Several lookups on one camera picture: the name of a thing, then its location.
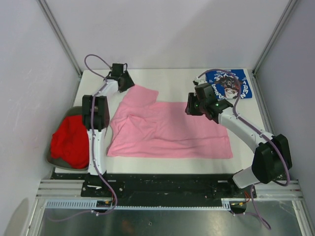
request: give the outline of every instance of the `red fabric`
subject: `red fabric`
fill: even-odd
[[[89,164],[89,137],[82,116],[66,117],[53,134],[50,144],[53,158],[62,158],[72,168],[82,169]]]

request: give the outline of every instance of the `plastic container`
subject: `plastic container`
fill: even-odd
[[[70,108],[63,120],[66,118],[66,117],[70,117],[70,116],[77,116],[77,115],[81,115],[82,114],[82,107],[72,107]],[[51,152],[50,152],[50,147],[49,147],[49,151],[46,155],[46,160],[47,162],[54,166],[54,167],[58,167],[58,168],[61,168],[61,169],[65,169],[65,170],[70,170],[70,171],[86,171],[88,169],[88,166],[86,166],[86,168],[83,168],[83,169],[75,169],[75,168],[72,168],[67,162],[65,162],[64,160],[62,160],[61,158],[52,158],[51,156]]]

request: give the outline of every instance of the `white table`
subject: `white table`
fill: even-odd
[[[192,81],[206,69],[131,69],[128,70],[135,84],[148,89],[158,90],[158,101],[187,102],[188,93],[194,92]],[[108,70],[96,70],[106,76]],[[103,79],[86,70],[76,94],[74,106],[82,105],[82,96],[95,93],[102,85]],[[264,127],[255,98],[242,99],[237,110],[254,124]],[[113,117],[119,103],[127,92],[115,94],[109,101],[109,112]],[[235,134],[228,130],[233,158],[231,159],[170,159],[170,158],[139,158],[139,157],[107,157],[108,173],[142,173],[142,174],[222,174],[235,173],[252,164],[253,153]],[[113,136],[109,128],[105,145],[109,146]],[[56,173],[78,173],[56,168]]]

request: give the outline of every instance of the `white wall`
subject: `white wall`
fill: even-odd
[[[6,235],[17,236],[77,79],[35,0],[1,1],[0,32],[0,235],[12,218]]]
[[[130,68],[253,68],[288,0],[47,2],[83,70],[89,53]]]
[[[258,73],[274,128],[287,136],[293,178],[315,221],[315,1],[303,0]]]

